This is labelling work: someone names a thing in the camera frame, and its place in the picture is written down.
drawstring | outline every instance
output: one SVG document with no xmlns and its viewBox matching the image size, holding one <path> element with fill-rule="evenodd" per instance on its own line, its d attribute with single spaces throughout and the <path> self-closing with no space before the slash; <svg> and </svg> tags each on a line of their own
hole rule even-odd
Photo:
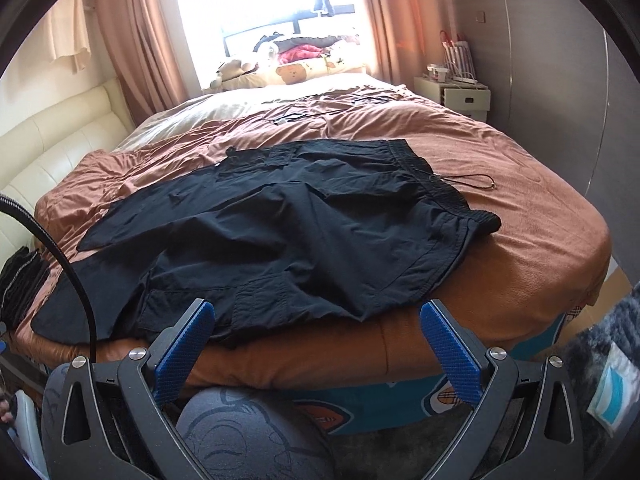
<svg viewBox="0 0 640 480">
<path fill-rule="evenodd" d="M 474 189 L 498 189 L 494 178 L 486 173 L 468 173 L 468 174 L 464 174 L 464 175 L 439 175 L 439 174 L 435 174 L 434 176 L 444 180 L 446 182 L 452 182 L 454 184 L 460 184 L 460 186 L 469 186 L 472 187 Z M 491 184 L 489 184 L 488 186 L 476 186 L 475 184 L 469 184 L 468 182 L 463 182 L 461 180 L 456 180 L 457 178 L 466 178 L 468 176 L 484 176 L 487 177 L 490 181 Z"/>
</svg>

black cable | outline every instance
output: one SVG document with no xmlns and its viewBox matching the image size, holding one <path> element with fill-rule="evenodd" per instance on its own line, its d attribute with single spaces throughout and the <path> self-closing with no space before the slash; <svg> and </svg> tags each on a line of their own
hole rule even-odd
<svg viewBox="0 0 640 480">
<path fill-rule="evenodd" d="M 0 193 L 0 212 L 5 213 L 26 227 L 31 234 L 33 234 L 42 244 L 49 250 L 51 254 L 58 261 L 62 269 L 66 272 L 66 276 L 69 278 L 69 282 L 73 285 L 80 303 L 84 308 L 84 314 L 86 316 L 87 325 L 89 326 L 89 361 L 95 363 L 95 353 L 97 346 L 97 332 L 95 328 L 95 316 L 94 310 L 91 307 L 89 297 L 84 290 L 84 286 L 80 282 L 78 275 L 71 266 L 71 263 L 66 258 L 65 254 L 60 250 L 58 244 L 55 243 L 53 238 L 47 233 L 37 220 L 29 213 L 25 208 L 18 204 L 14 199 Z"/>
</svg>

orange comforter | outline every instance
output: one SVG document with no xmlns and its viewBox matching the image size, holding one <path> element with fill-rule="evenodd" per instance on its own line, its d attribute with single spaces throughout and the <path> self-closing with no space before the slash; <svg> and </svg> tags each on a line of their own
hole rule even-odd
<svg viewBox="0 0 640 480">
<path fill-rule="evenodd" d="M 306 117 L 278 120 L 295 111 Z M 229 146 L 242 150 L 317 138 L 405 138 L 436 173 L 487 173 L 495 179 L 496 189 L 456 184 L 472 208 L 498 214 L 502 227 L 473 243 L 433 295 L 485 344 L 510 348 L 542 332 L 560 313 L 596 300 L 610 256 L 609 233 L 599 213 L 509 137 L 402 89 L 330 92 L 235 120 L 211 121 L 135 151 L 89 153 L 42 197 L 36 216 L 70 259 L 79 260 L 88 253 L 76 251 L 78 241 L 112 201 L 216 163 Z M 55 366 L 86 350 L 31 331 L 31 319 L 60 274 L 56 263 L 51 270 L 12 334 L 12 348 Z M 140 344 L 129 339 L 103 342 L 98 358 L 121 359 Z M 188 385 L 315 389 L 407 380 L 438 371 L 420 332 L 418 308 L 407 307 L 363 323 L 310 322 L 233 350 L 208 344 Z"/>
</svg>

white nightstand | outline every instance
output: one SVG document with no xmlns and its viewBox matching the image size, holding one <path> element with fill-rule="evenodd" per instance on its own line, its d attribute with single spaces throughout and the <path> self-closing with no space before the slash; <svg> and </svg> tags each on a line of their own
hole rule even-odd
<svg viewBox="0 0 640 480">
<path fill-rule="evenodd" d="M 438 83 L 426 77 L 414 77 L 415 93 L 436 101 L 473 120 L 486 122 L 491 91 L 486 85 L 447 81 Z"/>
</svg>

pink curtain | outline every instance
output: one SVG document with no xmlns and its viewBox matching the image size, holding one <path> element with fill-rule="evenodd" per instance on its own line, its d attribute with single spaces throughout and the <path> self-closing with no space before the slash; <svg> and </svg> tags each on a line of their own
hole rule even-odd
<svg viewBox="0 0 640 480">
<path fill-rule="evenodd" d="M 95 0 L 95 10 L 136 124 L 187 100 L 159 0 Z"/>
<path fill-rule="evenodd" d="M 429 63 L 442 63 L 446 0 L 364 0 L 374 47 L 374 77 L 414 87 Z"/>
</svg>

